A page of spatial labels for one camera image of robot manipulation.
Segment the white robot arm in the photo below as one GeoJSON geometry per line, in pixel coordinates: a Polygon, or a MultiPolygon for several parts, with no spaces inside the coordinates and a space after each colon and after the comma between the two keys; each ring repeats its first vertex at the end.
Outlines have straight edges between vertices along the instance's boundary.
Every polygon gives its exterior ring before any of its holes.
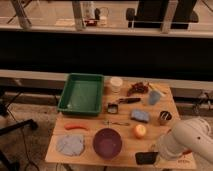
{"type": "Polygon", "coordinates": [[[167,160],[176,160],[190,151],[213,164],[213,138],[211,127],[201,118],[181,120],[156,141],[159,155],[167,160]]]}

